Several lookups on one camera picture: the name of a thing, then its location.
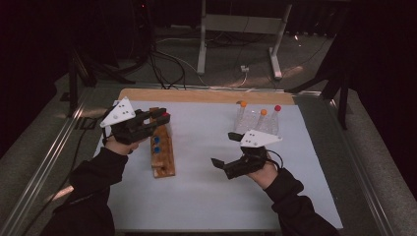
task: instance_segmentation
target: black sleeve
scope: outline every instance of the black sleeve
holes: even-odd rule
[[[114,235],[109,187],[122,180],[127,161],[126,155],[104,147],[93,160],[83,161],[70,176],[74,191],[40,235]]]
[[[303,189],[303,184],[284,168],[279,170],[278,176],[265,189],[273,200],[272,209],[278,214],[284,235],[339,235],[330,223],[315,212],[308,197],[298,196]]]

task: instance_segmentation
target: wooden board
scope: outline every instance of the wooden board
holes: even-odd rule
[[[205,103],[236,103],[241,100],[249,104],[281,104],[294,105],[290,93],[282,91],[223,91],[223,90],[173,90],[124,88],[119,99],[129,97],[130,100],[149,101],[190,101]]]
[[[175,175],[174,152],[172,148],[169,123],[156,128],[150,137],[150,165],[154,178],[163,178]]]

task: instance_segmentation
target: white table surface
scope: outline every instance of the white table surface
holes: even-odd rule
[[[129,156],[123,181],[111,187],[108,205],[121,231],[211,232],[279,229],[272,201],[249,177],[228,180],[211,158],[238,159],[239,143],[229,141],[238,105],[224,103],[132,101],[135,109],[165,107],[171,114],[176,176],[155,179],[149,142]],[[248,110],[274,105],[251,105]],[[282,105],[279,129],[283,140],[267,146],[279,153],[305,187],[315,210],[334,227],[342,224],[328,184],[297,105]]]

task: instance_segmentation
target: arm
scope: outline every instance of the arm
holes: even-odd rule
[[[283,235],[339,235],[315,212],[308,197],[298,196],[304,186],[285,168],[278,172],[272,163],[267,162],[263,169],[248,176],[273,200],[272,209],[278,214]]]
[[[109,138],[91,161],[83,161],[70,175],[74,191],[54,210],[41,235],[114,235],[111,211],[107,206],[110,186],[122,180],[129,146]]]

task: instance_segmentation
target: hand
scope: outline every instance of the hand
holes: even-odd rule
[[[247,176],[253,179],[262,189],[266,189],[278,176],[278,171],[272,162],[267,161],[262,169],[247,174]]]
[[[105,147],[118,154],[127,155],[127,154],[130,154],[136,148],[138,148],[139,144],[145,140],[146,139],[143,139],[143,140],[131,143],[129,145],[124,145],[124,144],[117,142],[116,139],[113,136],[111,136],[110,138],[107,139]]]

